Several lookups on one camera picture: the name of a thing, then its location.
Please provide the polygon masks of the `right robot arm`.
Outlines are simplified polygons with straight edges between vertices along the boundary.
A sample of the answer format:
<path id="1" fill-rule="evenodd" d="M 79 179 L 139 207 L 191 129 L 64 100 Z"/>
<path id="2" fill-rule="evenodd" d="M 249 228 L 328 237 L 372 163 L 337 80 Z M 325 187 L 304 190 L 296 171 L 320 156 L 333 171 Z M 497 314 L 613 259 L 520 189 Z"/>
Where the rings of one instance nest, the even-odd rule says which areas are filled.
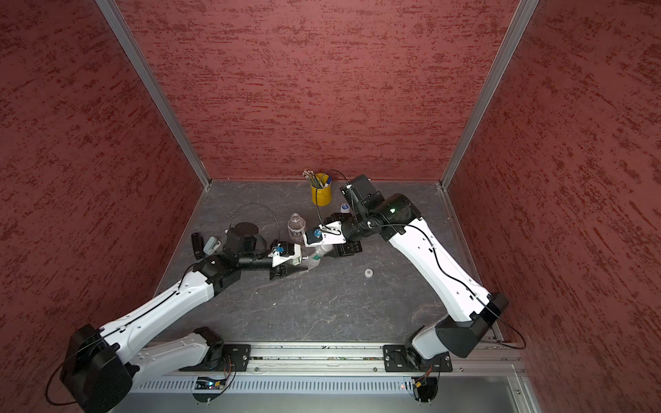
<path id="1" fill-rule="evenodd" d="M 364 175 L 344 184 L 341 193 L 351 213 L 329 218 L 322 233 L 334 237 L 337 246 L 382 237 L 423 275 L 447 311 L 409 339 L 411 359 L 427 361 L 446 352 L 468 357 L 508 308 L 508 299 L 489 292 L 468 275 L 406 196 L 385 198 Z"/>

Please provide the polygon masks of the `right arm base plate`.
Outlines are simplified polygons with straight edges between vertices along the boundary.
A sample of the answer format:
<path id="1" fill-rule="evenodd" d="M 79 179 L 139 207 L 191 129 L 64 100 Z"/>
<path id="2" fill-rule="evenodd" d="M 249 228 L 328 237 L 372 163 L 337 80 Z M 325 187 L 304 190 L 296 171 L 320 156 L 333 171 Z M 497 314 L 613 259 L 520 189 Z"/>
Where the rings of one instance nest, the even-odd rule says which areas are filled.
<path id="1" fill-rule="evenodd" d="M 452 373 L 453 366 L 448 352 L 431 359 L 422 359 L 404 345 L 387 344 L 382 347 L 384 367 L 387 373 Z"/>

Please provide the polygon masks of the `clear bottle green label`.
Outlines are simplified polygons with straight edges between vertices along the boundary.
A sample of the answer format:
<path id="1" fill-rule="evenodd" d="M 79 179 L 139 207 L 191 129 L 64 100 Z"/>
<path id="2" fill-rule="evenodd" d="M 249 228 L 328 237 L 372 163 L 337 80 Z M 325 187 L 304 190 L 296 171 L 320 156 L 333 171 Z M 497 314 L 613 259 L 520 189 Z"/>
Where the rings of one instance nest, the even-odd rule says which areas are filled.
<path id="1" fill-rule="evenodd" d="M 306 271 L 317 268 L 321 260 L 333 251 L 333 246 L 330 244 L 317 245 L 309 252 L 307 257 L 304 257 L 301 262 L 301 268 Z"/>

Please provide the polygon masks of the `small clear bottle white label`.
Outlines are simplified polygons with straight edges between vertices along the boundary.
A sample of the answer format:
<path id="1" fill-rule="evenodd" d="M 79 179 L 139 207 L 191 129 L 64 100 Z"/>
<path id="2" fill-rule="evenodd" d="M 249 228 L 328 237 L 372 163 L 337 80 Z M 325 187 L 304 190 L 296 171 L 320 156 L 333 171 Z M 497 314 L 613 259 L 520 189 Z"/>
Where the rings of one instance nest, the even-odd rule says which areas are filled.
<path id="1" fill-rule="evenodd" d="M 293 213 L 287 222 L 289 237 L 296 244 L 304 243 L 306 220 L 299 214 Z"/>

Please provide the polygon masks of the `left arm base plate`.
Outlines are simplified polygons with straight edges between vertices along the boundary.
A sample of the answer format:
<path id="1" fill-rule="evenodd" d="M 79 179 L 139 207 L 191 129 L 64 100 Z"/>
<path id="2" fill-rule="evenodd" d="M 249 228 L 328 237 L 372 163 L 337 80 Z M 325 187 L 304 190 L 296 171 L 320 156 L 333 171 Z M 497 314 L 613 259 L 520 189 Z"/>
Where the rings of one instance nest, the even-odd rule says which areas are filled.
<path id="1" fill-rule="evenodd" d="M 244 373 L 251 359 L 249 344 L 213 345 L 202 361 L 194 366 L 181 368 L 180 372 Z"/>

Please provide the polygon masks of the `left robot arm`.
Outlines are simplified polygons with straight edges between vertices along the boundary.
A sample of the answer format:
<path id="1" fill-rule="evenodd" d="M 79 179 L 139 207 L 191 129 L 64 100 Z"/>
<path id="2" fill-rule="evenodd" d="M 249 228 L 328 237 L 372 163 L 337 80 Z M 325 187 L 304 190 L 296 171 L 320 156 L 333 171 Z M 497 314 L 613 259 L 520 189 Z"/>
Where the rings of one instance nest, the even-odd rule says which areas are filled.
<path id="1" fill-rule="evenodd" d="M 208 328 L 166 344 L 148 344 L 197 306 L 219 296 L 245 271 L 270 278 L 300 272 L 300 244 L 266 243 L 258 227 L 242 222 L 227 232 L 222 250 L 193 263 L 182 278 L 143 306 L 95 328 L 84 325 L 68 343 L 60 380 L 85 412 L 108 412 L 146 381 L 210 362 L 223 342 Z"/>

